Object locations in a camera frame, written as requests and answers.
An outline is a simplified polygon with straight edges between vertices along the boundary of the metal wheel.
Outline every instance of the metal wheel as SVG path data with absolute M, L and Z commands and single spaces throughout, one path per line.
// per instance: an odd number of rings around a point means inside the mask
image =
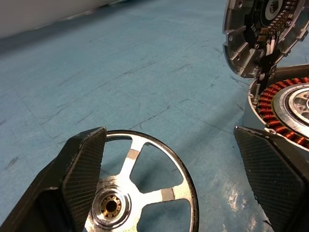
M 135 131 L 115 130 L 107 133 L 107 142 L 132 140 L 120 174 L 99 180 L 97 192 L 85 228 L 88 232 L 136 232 L 143 207 L 149 204 L 186 199 L 190 203 L 190 232 L 198 231 L 197 193 L 193 181 L 180 158 L 159 140 Z M 141 193 L 130 175 L 144 145 L 163 151 L 183 177 L 180 185 Z

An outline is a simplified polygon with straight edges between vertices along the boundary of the copper coil winding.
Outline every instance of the copper coil winding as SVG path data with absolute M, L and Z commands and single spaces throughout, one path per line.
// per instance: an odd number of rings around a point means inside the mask
M 277 125 L 280 125 L 281 122 L 279 120 L 270 120 L 267 122 L 267 125 L 268 127 L 274 127 L 274 126 L 277 126 Z
M 271 120 L 271 119 L 275 119 L 275 116 L 273 114 L 265 114 L 262 115 L 263 120 Z
M 261 97 L 260 98 L 260 101 L 262 101 L 262 102 L 269 102 L 269 103 L 271 103 L 271 98 L 267 98 L 267 97 Z
M 260 114 L 272 113 L 272 110 L 271 110 L 271 108 L 261 108 L 261 109 L 259 110 L 259 113 L 260 113 Z
M 278 126 L 278 127 L 275 127 L 274 130 L 277 132 L 277 133 L 282 133 L 284 132 L 285 130 L 287 130 L 287 128 L 285 126 Z
M 291 80 L 284 80 L 283 82 L 287 84 L 288 86 L 294 85 L 294 83 Z
M 283 136 L 287 139 L 293 139 L 295 137 L 295 133 L 293 131 L 284 133 Z
M 294 79 L 292 79 L 292 81 L 293 81 L 295 84 L 301 84 L 301 83 L 302 83 L 301 80 L 298 79 L 298 78 L 294 78 Z
M 294 139 L 294 143 L 302 145 L 302 144 L 304 144 L 305 140 L 306 139 L 304 137 L 298 137 L 297 139 Z
M 304 83 L 309 83 L 309 78 L 308 77 L 304 77 L 302 80 Z
M 271 104 L 268 103 L 268 102 L 260 101 L 260 103 L 259 103 L 259 108 L 262 108 L 262 107 L 270 108 L 270 107 L 271 107 Z
M 270 88 L 273 88 L 273 89 L 275 89 L 275 90 L 277 90 L 277 91 L 280 91 L 280 90 L 282 89 L 280 86 L 278 86 L 278 85 L 276 85 L 276 84 L 272 84 L 272 85 L 270 86 Z
M 264 92 L 271 93 L 271 94 L 275 95 L 278 91 L 273 89 L 273 88 L 267 88 Z
M 284 82 L 282 82 L 282 81 L 277 82 L 276 85 L 280 86 L 281 88 L 286 88 L 286 87 L 288 87 L 288 86 L 287 86 Z
M 264 92 L 261 94 L 261 97 L 273 98 L 275 94 Z

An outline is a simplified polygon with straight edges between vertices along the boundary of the white wall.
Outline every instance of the white wall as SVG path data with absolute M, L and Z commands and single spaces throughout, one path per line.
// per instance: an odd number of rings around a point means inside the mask
M 115 0 L 0 0 L 0 38 L 49 24 Z

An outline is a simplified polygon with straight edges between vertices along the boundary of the blue floor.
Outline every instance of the blue floor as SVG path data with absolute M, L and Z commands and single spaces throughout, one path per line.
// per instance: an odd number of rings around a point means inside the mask
M 200 231 L 271 232 L 233 136 L 248 84 L 222 52 L 225 1 L 135 0 L 0 41 L 0 223 L 71 136 L 131 129 L 169 145 L 198 193 Z M 306 63 L 297 44 L 281 65 Z M 102 176 L 130 144 L 106 144 Z M 181 182 L 172 163 L 143 150 L 142 192 Z M 188 231 L 188 204 L 151 205 L 140 231 Z

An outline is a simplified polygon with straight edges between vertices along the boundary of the wheel spoke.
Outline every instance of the wheel spoke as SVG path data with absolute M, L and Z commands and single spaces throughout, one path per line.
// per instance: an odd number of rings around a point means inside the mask
M 145 145 L 146 141 L 140 137 L 132 137 L 132 144 L 129 152 L 127 153 L 125 162 L 120 171 L 120 175 L 130 177 L 139 154 Z
M 179 199 L 191 200 L 190 189 L 186 183 L 182 183 L 170 188 L 164 188 L 153 192 L 145 193 L 144 195 L 145 205 L 154 204 L 159 202 L 168 202 Z

